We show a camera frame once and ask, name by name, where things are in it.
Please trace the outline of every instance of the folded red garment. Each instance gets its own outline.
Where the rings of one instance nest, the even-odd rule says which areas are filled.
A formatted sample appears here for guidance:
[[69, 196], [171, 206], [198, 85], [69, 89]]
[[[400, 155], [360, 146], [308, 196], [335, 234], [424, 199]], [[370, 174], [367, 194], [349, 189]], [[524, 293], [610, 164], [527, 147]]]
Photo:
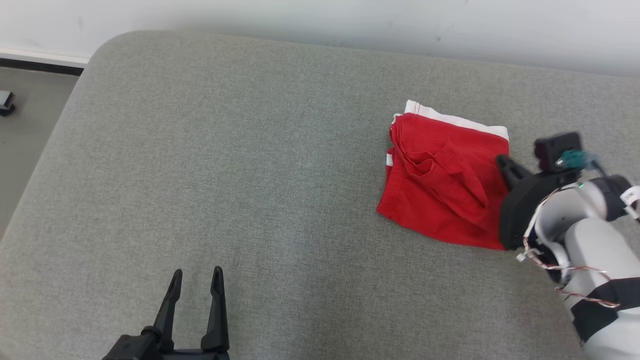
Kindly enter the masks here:
[[495, 157], [509, 152], [506, 130], [496, 135], [491, 127], [461, 120], [478, 126], [416, 113], [396, 117], [377, 210], [437, 240], [504, 250], [499, 217], [507, 189]]

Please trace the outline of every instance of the black tape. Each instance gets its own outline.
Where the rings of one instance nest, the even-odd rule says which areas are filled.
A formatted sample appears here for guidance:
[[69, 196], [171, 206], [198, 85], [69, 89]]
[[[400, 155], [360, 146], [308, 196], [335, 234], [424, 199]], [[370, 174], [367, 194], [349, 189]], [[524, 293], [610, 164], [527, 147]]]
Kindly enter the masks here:
[[610, 309], [597, 302], [580, 300], [571, 308], [573, 326], [583, 342], [618, 319], [618, 311], [640, 307], [640, 277], [614, 279], [595, 288], [587, 297], [616, 302]]

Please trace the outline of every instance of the white trim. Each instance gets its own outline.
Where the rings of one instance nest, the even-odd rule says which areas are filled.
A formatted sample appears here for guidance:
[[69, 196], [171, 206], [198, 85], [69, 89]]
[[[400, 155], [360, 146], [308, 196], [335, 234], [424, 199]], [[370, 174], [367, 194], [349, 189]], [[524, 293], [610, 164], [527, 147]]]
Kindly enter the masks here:
[[406, 106], [404, 108], [404, 113], [418, 114], [420, 116], [428, 117], [429, 119], [446, 122], [455, 126], [474, 129], [482, 131], [483, 133], [494, 134], [509, 141], [509, 133], [507, 132], [507, 128], [504, 126], [486, 126], [480, 124], [479, 122], [467, 120], [461, 117], [444, 115], [432, 108], [420, 105], [419, 103], [412, 100], [407, 100]]
[[0, 58], [22, 61], [33, 61], [36, 63], [46, 63], [51, 65], [62, 65], [85, 68], [89, 62], [88, 58], [76, 58], [75, 56], [55, 55], [38, 53], [36, 51], [7, 49], [0, 47]]

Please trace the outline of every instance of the gray floor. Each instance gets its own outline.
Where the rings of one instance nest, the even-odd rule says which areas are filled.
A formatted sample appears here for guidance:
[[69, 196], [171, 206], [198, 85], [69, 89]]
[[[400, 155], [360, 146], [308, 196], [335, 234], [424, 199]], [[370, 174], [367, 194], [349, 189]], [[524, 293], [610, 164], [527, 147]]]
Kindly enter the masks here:
[[0, 117], [0, 238], [78, 77], [0, 67], [16, 110]]

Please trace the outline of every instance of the gray fabric surface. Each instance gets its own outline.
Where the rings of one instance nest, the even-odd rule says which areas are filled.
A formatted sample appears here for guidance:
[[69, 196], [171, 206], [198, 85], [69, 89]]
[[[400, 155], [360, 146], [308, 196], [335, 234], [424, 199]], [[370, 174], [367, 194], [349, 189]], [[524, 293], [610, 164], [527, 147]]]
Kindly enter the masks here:
[[[0, 243], [0, 352], [100, 359], [184, 270], [198, 347], [214, 265], [232, 359], [580, 359], [547, 276], [375, 212], [413, 99], [509, 128], [512, 155], [582, 131], [640, 174], [640, 81], [248, 38], [130, 33], [81, 76]], [[631, 221], [618, 228], [635, 249]]]

